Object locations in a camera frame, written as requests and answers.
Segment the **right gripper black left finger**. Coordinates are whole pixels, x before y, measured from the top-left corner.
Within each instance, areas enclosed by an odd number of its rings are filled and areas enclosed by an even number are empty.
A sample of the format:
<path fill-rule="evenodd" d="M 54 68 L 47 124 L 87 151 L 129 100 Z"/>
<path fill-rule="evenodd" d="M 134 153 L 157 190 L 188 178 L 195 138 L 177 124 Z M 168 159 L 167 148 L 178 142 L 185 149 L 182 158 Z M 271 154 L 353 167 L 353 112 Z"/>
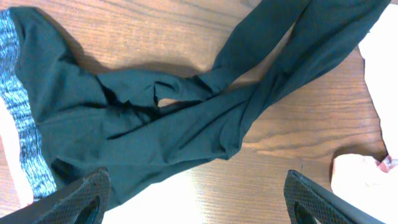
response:
<path fill-rule="evenodd" d="M 1 224 L 101 224 L 110 196 L 102 167 L 53 194 L 1 218 Z"/>

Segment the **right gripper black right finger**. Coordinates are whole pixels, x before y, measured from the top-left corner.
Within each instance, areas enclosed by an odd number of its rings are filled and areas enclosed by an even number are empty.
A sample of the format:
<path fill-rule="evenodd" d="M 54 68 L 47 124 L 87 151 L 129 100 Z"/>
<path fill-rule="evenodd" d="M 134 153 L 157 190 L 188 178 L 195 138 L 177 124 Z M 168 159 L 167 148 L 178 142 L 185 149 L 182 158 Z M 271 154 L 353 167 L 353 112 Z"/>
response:
<path fill-rule="evenodd" d="M 284 198 L 294 224 L 382 224 L 296 170 L 287 172 Z"/>

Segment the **black leggings with red waistband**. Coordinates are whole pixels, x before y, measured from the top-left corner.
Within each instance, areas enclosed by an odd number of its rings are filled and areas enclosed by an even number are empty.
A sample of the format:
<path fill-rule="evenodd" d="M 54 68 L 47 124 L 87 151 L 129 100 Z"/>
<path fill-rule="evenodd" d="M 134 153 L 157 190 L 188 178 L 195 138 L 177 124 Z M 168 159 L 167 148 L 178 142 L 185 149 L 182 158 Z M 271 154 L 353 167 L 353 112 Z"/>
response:
<path fill-rule="evenodd" d="M 23 205 L 100 167 L 108 208 L 179 172 L 229 159 L 252 123 L 338 66 L 388 6 L 383 0 L 262 1 L 212 68 L 94 75 L 34 7 L 1 11 L 2 142 Z"/>

